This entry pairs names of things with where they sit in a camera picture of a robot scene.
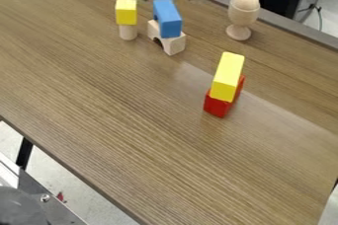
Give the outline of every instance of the stacked blocks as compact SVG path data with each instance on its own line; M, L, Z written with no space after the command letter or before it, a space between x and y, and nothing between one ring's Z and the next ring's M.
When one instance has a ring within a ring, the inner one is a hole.
M120 37L131 40L137 37L137 2L136 0L117 0L115 5L116 22Z
M162 38L177 38L182 31L182 18L172 0L154 0L154 20L158 21Z
M182 32L182 18L172 0L154 0L153 18L148 22L148 36L158 39L164 52L174 55L186 47L186 35Z
M218 64L211 89L205 99L204 110L224 117L236 102L243 88L245 76L241 75L244 56L225 52Z

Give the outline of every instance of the table leg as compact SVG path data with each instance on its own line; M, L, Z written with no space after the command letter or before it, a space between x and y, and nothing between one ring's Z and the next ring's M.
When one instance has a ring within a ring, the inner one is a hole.
M27 165L29 163L32 149L33 149L33 143L31 143L29 140L27 140L24 137L21 143L21 147L20 147L17 162L16 162L16 164L24 171L26 170Z

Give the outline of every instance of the blue block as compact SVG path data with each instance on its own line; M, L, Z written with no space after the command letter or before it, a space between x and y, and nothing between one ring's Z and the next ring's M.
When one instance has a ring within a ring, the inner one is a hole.
M182 18L172 0L154 0L154 20L158 21L162 38L177 38L182 31Z

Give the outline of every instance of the red cube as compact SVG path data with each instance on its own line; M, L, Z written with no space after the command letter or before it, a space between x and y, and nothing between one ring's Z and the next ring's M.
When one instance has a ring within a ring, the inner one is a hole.
M242 89L243 89L243 86L244 86L244 81L245 81L245 76L240 75L236 94L235 94L235 98L234 98L232 103L235 103L237 101L238 97L240 96L240 92L242 92Z
M232 103L220 101L210 97L211 90L208 90L205 99L204 110L217 117L223 118L230 110Z
M205 99L205 105L204 105L204 110L205 112L211 113L217 117L223 118L226 116L226 114L229 112L231 109L232 105L236 102L238 99L240 92L243 89L245 81L245 76L241 75L238 81L238 86L235 94L235 98L232 103L229 102L224 102L220 101L218 99L214 99L210 96L211 90L208 90L206 94L206 99Z

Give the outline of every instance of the floor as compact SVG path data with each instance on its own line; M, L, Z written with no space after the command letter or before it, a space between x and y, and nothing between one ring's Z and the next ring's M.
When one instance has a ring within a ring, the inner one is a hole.
M338 2L319 0L322 7L322 31L338 37ZM314 29L319 28L316 11L304 22ZM15 161L22 136L4 122L0 122L0 152ZM135 225L131 218L114 207L95 191L83 184L67 170L35 148L28 167L28 172L54 194L63 192L64 198L75 213L88 224L93 225Z

